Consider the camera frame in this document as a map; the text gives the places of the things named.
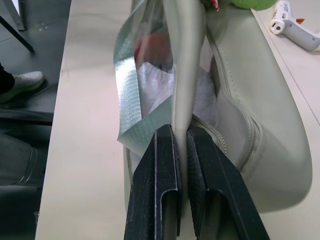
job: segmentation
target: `beige tabletop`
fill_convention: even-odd
[[[296,17],[315,30],[320,2],[292,0]],[[117,33],[130,0],[73,0],[61,66],[36,240],[120,240],[126,222],[123,149],[113,67]],[[262,214],[272,240],[320,235],[319,55],[272,36],[272,10],[256,13],[304,122],[313,160],[305,200]]]

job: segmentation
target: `dark floor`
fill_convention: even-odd
[[[33,46],[35,54],[0,25],[0,62],[7,72],[22,74],[42,71],[46,83],[40,91],[16,97],[0,104],[0,109],[53,113],[63,57],[71,0],[22,0],[26,31],[20,34]],[[0,15],[13,27],[10,16],[0,1]],[[17,125],[0,122],[0,133],[23,140],[46,154],[51,127]],[[34,240],[41,189],[0,187],[0,239]]]

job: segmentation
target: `zipper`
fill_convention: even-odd
[[[251,116],[245,111],[245,109],[242,107],[242,105],[238,102],[233,101],[231,91],[227,82],[227,76],[224,68],[224,61],[222,59],[222,56],[219,52],[219,49],[216,45],[216,42],[213,38],[213,36],[210,34],[209,31],[207,31],[206,37],[208,38],[208,41],[210,43],[210,47],[212,49],[213,57],[215,60],[215,66],[219,78],[219,82],[221,84],[222,89],[226,90],[225,92],[228,94],[229,99],[231,99],[231,102],[233,105],[239,110],[241,115],[243,116],[246,125],[248,126],[248,137],[245,141],[243,150],[241,152],[241,155],[239,157],[239,170],[241,174],[244,174],[247,169],[249,168],[250,164],[252,163],[253,159],[255,158],[255,153],[260,141],[260,130],[258,125],[253,121]],[[220,148],[220,150],[228,156],[227,152],[227,145],[224,141],[223,136],[212,126],[206,124],[203,122],[200,118],[193,116],[192,121],[198,125],[199,127],[205,129],[212,137],[213,141],[217,144],[217,146]]]

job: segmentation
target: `shoe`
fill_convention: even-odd
[[[40,71],[33,71],[21,75],[13,75],[14,86],[9,91],[0,94],[0,104],[10,101],[15,96],[38,89],[45,81],[45,75]]]

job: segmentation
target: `white glue gun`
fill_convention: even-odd
[[[273,19],[269,25],[270,31],[282,34],[308,51],[320,51],[320,36],[305,29],[300,24],[303,18],[295,19],[292,16],[290,3],[280,0],[275,5]]]

